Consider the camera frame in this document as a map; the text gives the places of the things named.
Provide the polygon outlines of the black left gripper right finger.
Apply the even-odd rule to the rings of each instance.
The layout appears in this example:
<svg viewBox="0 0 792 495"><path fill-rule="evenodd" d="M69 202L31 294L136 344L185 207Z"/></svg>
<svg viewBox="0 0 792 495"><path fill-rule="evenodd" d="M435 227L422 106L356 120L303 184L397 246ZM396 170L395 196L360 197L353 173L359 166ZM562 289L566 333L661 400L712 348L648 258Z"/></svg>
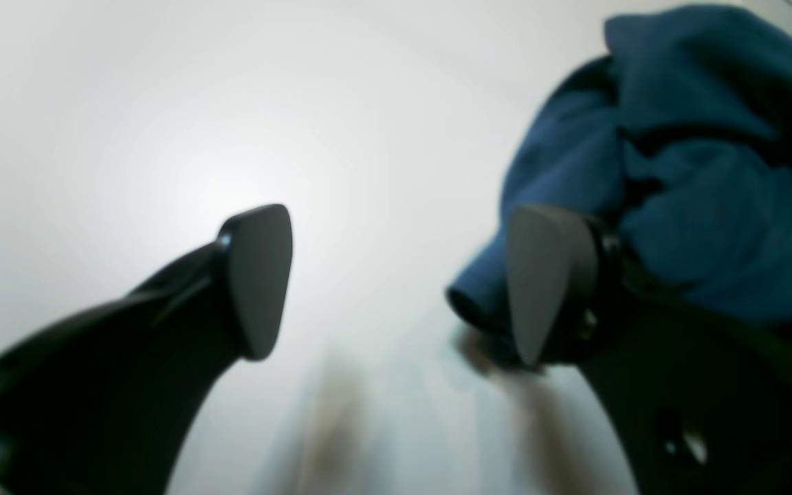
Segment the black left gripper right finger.
<svg viewBox="0 0 792 495"><path fill-rule="evenodd" d="M792 322L695 307L593 217L540 204L508 226L516 353L572 364L641 494L792 494Z"/></svg>

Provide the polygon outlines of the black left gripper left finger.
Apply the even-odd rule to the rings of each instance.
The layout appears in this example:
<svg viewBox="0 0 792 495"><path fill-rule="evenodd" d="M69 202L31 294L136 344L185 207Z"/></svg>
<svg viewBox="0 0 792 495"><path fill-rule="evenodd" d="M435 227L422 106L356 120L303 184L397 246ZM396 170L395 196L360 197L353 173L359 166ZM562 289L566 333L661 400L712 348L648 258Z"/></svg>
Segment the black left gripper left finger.
<svg viewBox="0 0 792 495"><path fill-rule="evenodd" d="M0 494L164 494L217 380L274 350L293 248L285 206L245 211L0 354Z"/></svg>

